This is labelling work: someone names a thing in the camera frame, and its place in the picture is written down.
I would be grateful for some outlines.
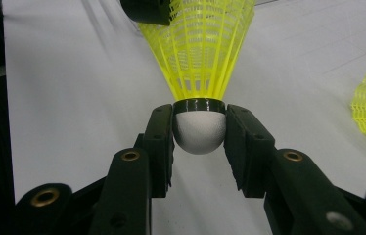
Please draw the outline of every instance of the white surface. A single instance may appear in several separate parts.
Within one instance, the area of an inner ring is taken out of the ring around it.
[[[212,111],[192,111],[176,115],[173,135],[179,146],[195,155],[209,154],[225,139],[226,116]]]
[[[106,175],[151,110],[174,100],[115,1],[3,5],[16,198],[48,182],[76,191]],[[366,0],[257,7],[224,99],[250,109],[277,148],[305,152],[360,196],[366,136],[349,103],[366,74],[365,20]],[[236,191],[222,147],[203,157],[177,147],[174,156],[173,187],[153,201],[154,234],[270,234],[262,200]]]

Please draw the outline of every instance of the white rounded base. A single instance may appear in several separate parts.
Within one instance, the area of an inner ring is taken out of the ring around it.
[[[173,134],[177,144],[194,155],[208,154],[225,138],[226,116],[219,112],[192,111],[175,115]]]

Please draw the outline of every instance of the white shuttlecock tip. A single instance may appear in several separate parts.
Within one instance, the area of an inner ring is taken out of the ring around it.
[[[173,135],[186,152],[208,154],[222,144],[225,133],[225,103],[222,101],[195,98],[174,103]]]

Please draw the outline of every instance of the black band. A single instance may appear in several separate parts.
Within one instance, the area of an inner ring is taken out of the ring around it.
[[[173,105],[175,115],[191,111],[213,111],[225,114],[225,103],[210,98],[193,98],[177,101]]]

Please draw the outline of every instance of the brass ring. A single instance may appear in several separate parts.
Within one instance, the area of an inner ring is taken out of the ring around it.
[[[285,152],[283,154],[284,158],[293,161],[293,162],[300,162],[302,161],[303,157],[301,154],[293,151]]]
[[[121,155],[121,158],[124,161],[135,161],[138,160],[138,158],[140,158],[140,153],[136,152],[136,151],[128,151],[124,154]]]
[[[39,191],[30,200],[32,206],[41,208],[54,203],[59,198],[59,190],[57,188],[47,188]]]

